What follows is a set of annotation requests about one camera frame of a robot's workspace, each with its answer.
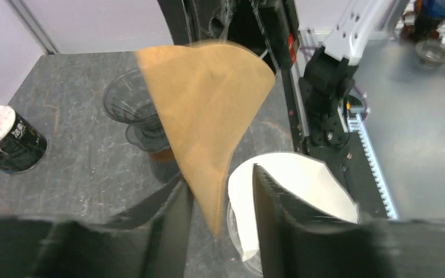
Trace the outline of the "brown paper coffee filter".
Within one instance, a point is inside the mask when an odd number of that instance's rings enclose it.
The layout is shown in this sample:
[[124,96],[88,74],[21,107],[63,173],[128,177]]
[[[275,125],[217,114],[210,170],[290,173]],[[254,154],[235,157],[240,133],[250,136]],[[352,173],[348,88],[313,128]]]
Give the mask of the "brown paper coffee filter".
[[137,50],[174,157],[214,235],[235,148],[274,87],[270,66],[233,42]]

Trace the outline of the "dark smoked plastic dripper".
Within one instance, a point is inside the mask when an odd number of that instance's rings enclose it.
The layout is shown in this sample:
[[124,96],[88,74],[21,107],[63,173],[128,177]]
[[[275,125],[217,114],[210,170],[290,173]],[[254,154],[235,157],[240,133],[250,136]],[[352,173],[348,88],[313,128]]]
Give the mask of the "dark smoked plastic dripper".
[[103,97],[105,113],[127,125],[127,141],[142,151],[157,153],[170,148],[147,84],[139,69],[113,80]]

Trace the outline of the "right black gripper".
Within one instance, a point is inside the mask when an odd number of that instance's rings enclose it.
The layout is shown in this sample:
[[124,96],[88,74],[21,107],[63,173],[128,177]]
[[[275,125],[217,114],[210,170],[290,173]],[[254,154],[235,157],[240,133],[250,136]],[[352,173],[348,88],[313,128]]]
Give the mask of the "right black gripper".
[[173,43],[230,41],[244,46],[273,71],[290,69],[298,43],[298,14],[292,0],[158,0]]

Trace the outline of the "clear glass dripper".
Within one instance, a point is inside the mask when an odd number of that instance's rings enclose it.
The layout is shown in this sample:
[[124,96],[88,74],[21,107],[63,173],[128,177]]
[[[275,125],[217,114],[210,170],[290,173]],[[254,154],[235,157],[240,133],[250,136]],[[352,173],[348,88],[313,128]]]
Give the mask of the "clear glass dripper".
[[243,250],[239,239],[238,228],[236,224],[235,213],[232,209],[231,203],[228,203],[227,206],[227,214],[226,214],[226,222],[227,228],[229,232],[230,239],[235,249],[239,253],[240,262],[247,268],[247,270],[258,276],[263,277],[262,273],[262,265],[261,265],[261,257],[260,252],[257,251],[255,254],[251,255],[250,258],[246,261],[243,260]]

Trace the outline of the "white paper coffee filter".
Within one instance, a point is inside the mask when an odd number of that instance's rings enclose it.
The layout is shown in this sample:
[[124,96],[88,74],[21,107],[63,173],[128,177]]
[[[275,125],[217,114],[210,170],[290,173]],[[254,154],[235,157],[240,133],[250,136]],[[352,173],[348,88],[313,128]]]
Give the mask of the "white paper coffee filter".
[[239,165],[228,179],[229,202],[236,218],[243,261],[259,251],[253,200],[254,164],[262,166],[286,192],[339,220],[359,222],[355,202],[324,162],[294,152],[255,156]]

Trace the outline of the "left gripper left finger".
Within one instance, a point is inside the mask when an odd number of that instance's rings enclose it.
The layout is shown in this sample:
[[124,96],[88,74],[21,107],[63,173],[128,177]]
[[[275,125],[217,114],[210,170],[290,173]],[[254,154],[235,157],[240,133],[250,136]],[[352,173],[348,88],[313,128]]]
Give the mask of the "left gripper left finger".
[[183,277],[192,205],[172,180],[103,224],[0,215],[0,277]]

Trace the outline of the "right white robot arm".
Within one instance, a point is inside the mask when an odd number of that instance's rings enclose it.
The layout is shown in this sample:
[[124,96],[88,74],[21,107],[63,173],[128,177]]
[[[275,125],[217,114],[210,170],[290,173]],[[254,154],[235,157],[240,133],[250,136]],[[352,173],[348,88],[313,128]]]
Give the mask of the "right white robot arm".
[[389,1],[352,1],[312,48],[302,49],[294,1],[160,1],[173,45],[137,52],[172,150],[232,152],[282,75],[294,149],[343,148],[345,97],[369,35]]

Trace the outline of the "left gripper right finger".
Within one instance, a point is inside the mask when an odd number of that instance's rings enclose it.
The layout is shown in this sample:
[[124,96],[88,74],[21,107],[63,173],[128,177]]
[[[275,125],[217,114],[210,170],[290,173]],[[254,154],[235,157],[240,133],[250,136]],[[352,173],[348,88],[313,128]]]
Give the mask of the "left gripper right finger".
[[264,277],[445,277],[445,220],[344,222],[253,166]]

